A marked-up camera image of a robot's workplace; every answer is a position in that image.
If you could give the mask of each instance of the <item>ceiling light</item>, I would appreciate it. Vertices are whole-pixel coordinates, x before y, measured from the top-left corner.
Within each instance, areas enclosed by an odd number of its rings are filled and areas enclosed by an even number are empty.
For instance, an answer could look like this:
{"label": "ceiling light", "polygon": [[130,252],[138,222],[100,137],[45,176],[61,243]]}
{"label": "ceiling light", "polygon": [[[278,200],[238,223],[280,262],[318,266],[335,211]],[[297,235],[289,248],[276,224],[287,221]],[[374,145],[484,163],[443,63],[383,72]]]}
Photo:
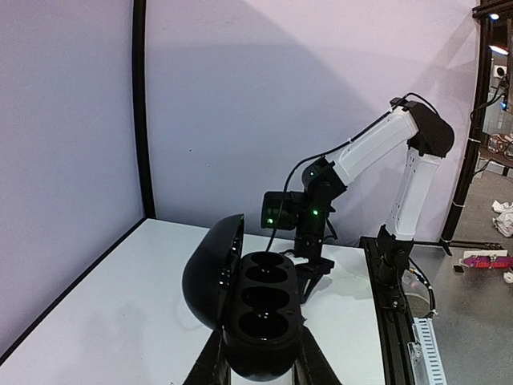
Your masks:
{"label": "ceiling light", "polygon": [[497,46],[490,46],[490,49],[494,52],[497,52],[501,55],[507,55],[507,51],[504,48],[497,47]]}

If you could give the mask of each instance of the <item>white crumpled paper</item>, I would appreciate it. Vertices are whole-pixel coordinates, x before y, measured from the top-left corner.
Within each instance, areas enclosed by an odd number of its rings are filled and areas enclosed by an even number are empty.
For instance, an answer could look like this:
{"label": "white crumpled paper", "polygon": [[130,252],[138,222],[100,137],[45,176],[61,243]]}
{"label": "white crumpled paper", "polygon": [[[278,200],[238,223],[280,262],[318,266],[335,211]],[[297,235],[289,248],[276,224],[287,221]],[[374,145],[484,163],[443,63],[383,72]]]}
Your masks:
{"label": "white crumpled paper", "polygon": [[496,213],[500,215],[492,218],[495,228],[504,236],[511,237],[513,235],[513,204],[499,203],[495,201],[491,206]]}

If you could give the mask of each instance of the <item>gray floor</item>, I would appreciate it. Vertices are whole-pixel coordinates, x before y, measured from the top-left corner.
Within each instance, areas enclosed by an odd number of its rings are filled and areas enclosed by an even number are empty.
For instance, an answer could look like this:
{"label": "gray floor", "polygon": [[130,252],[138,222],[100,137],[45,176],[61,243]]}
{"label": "gray floor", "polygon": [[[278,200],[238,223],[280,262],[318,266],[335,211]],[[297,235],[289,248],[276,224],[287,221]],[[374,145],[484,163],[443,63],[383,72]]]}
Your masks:
{"label": "gray floor", "polygon": [[513,285],[503,271],[466,270],[452,265],[463,255],[454,249],[415,246],[411,257],[434,287],[438,316],[434,331],[447,383],[451,385],[513,383]]}
{"label": "gray floor", "polygon": [[513,238],[504,237],[491,222],[491,218],[498,216],[491,208],[495,200],[500,203],[513,201],[513,181],[485,171],[482,179],[474,179],[471,184],[452,239],[500,243],[509,253],[513,253]]}

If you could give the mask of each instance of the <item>white table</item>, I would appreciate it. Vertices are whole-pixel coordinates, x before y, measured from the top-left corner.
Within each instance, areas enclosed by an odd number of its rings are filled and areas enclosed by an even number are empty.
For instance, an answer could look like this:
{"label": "white table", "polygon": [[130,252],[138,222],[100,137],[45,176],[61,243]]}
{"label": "white table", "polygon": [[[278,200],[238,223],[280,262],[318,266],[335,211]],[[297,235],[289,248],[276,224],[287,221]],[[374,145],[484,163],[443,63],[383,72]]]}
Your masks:
{"label": "white table", "polygon": [[[207,231],[146,220],[4,362],[0,384],[181,385],[211,333],[181,292],[185,263]],[[267,241],[244,235],[243,254]],[[276,239],[273,249],[292,245]],[[384,384],[363,250],[327,245],[323,256],[335,268],[303,306],[305,325],[344,385]],[[247,383],[232,377],[232,385]]]}

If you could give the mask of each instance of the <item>black rounded cover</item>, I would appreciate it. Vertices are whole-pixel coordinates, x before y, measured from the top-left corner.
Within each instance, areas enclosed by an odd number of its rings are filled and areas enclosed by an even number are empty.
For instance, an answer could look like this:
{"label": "black rounded cover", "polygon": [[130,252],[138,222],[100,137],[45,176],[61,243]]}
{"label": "black rounded cover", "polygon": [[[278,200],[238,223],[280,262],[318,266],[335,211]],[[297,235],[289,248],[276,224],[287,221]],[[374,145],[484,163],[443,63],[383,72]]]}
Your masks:
{"label": "black rounded cover", "polygon": [[243,236],[243,214],[222,219],[208,231],[185,266],[185,302],[210,329],[222,329],[224,302],[239,264]]}

